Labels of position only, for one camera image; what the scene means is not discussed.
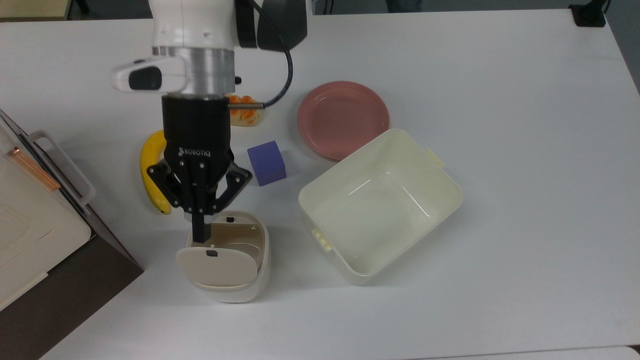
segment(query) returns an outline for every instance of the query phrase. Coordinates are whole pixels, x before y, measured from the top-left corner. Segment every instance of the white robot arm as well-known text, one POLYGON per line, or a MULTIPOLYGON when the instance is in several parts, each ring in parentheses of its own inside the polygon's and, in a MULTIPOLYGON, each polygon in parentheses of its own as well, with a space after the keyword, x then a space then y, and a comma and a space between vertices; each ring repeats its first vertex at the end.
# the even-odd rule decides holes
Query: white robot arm
POLYGON ((235 199, 252 174, 234 163, 231 107, 265 108, 286 92, 292 77, 289 49, 307 35, 307 0, 150 0, 153 56, 116 68, 111 84, 126 92, 163 96, 164 160, 147 174, 173 207, 191 215, 193 241, 235 199), (234 47, 283 51, 289 74, 283 90, 259 104, 229 104, 236 89, 234 47), (218 183, 227 189, 216 198, 218 183))

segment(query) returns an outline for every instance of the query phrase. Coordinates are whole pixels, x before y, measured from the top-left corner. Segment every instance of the pink plate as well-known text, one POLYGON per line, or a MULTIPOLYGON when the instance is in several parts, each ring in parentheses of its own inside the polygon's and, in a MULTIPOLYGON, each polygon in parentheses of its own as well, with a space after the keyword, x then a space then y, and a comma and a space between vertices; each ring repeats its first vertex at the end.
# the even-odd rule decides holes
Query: pink plate
POLYGON ((389 129, 389 111, 370 88, 335 81, 302 100, 298 129, 314 151, 340 161, 389 129))

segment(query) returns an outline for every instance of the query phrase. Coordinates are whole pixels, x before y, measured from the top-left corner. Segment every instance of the yellow banana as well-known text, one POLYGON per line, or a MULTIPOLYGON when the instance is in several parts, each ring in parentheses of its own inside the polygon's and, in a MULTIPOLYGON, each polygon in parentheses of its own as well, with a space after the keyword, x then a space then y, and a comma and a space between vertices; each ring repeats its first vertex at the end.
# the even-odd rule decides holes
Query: yellow banana
POLYGON ((142 145, 142 151, 140 151, 140 172, 142 174, 142 182, 145 185, 145 190, 147 191, 147 195, 149 196, 151 203, 163 214, 169 214, 171 213, 171 206, 169 205, 169 202, 147 174, 147 168, 158 162, 158 159, 165 147, 166 140, 164 139, 163 130, 159 130, 151 134, 145 144, 142 145))

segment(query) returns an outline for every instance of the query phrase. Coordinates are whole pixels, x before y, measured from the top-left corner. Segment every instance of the black surface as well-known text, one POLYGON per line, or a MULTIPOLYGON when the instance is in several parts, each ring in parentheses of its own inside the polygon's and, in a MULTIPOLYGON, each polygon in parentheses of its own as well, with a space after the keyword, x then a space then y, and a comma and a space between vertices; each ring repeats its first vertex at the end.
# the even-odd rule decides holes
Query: black surface
POLYGON ((233 162, 228 104, 226 97, 163 97, 166 164, 154 165, 147 173, 171 204, 191 214, 197 243, 211 237, 204 215, 226 208, 252 178, 251 172, 233 162), (223 176, 227 189, 216 198, 223 176))
POLYGON ((0 359, 39 359, 142 269, 95 236, 0 311, 0 359))
POLYGON ((236 29, 240 47, 257 47, 253 6, 247 0, 236 0, 236 29))
POLYGON ((162 71, 155 66, 143 67, 129 74, 132 90, 158 90, 162 86, 162 71))
POLYGON ((89 13, 89 5, 86 3, 86 0, 76 0, 76 4, 78 4, 83 14, 89 13))
POLYGON ((593 0, 587 5, 569 5, 573 21, 582 28, 604 28, 607 23, 602 13, 606 0, 593 0))
MULTIPOLYGON (((307 37, 307 5, 305 0, 264 0, 262 9, 293 49, 307 37)), ((263 17, 258 20, 258 47, 264 50, 284 51, 278 36, 263 17)))
POLYGON ((151 19, 148 0, 85 0, 89 7, 83 12, 80 4, 73 2, 69 10, 72 20, 151 19))

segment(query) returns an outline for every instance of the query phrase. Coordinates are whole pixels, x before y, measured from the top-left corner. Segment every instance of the foam block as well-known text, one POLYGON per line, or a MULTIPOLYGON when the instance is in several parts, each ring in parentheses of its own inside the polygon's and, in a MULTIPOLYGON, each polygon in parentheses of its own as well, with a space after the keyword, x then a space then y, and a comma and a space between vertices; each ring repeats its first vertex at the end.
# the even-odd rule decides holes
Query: foam block
POLYGON ((247 150, 258 185, 264 186, 287 177, 284 160, 275 141, 247 150))

